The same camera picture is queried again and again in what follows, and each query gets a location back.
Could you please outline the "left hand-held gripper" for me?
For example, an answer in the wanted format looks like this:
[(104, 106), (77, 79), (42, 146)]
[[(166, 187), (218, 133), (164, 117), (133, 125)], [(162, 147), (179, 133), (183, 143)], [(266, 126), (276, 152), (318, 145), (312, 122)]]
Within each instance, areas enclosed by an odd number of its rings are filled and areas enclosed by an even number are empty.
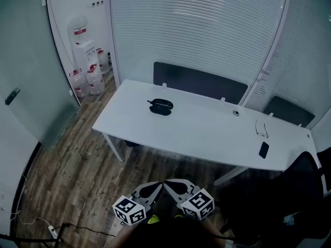
[(155, 199), (159, 197), (163, 184), (159, 181), (141, 184), (129, 195), (122, 195), (113, 205), (118, 219), (132, 226), (147, 218)]

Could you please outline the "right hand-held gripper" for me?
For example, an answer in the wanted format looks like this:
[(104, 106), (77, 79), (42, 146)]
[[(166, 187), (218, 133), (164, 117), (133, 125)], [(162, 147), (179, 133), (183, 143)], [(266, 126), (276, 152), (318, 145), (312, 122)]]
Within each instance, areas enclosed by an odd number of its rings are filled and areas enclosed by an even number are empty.
[[(180, 203), (186, 197), (187, 188), (193, 188), (193, 183), (187, 179), (167, 179), (163, 186), (174, 200)], [(205, 189), (201, 189), (179, 207), (184, 215), (196, 220), (203, 220), (213, 212), (215, 203), (214, 198)]]

